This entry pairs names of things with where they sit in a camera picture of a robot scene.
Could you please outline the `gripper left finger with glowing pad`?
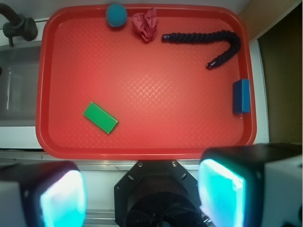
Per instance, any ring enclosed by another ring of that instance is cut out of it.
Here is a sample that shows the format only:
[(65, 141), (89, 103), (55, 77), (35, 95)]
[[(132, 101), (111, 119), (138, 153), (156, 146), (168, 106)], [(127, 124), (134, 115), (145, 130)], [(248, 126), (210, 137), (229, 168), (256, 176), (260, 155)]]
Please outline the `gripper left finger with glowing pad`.
[(2, 227), (81, 227), (85, 177), (71, 161), (1, 166)]

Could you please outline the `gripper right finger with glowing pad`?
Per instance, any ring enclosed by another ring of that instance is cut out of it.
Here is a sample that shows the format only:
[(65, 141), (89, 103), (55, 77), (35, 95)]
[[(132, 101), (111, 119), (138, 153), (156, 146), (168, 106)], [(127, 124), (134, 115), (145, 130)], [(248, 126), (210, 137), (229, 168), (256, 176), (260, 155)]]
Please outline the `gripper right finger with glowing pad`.
[(200, 209), (217, 227), (300, 227), (303, 147), (209, 148), (197, 173)]

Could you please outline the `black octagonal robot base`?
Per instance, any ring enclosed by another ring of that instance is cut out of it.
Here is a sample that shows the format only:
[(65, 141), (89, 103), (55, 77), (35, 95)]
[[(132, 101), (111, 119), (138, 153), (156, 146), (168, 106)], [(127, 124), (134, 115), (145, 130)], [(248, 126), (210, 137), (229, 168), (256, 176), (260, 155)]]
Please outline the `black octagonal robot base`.
[(176, 160), (139, 160), (114, 186), (120, 227), (205, 227), (197, 180)]

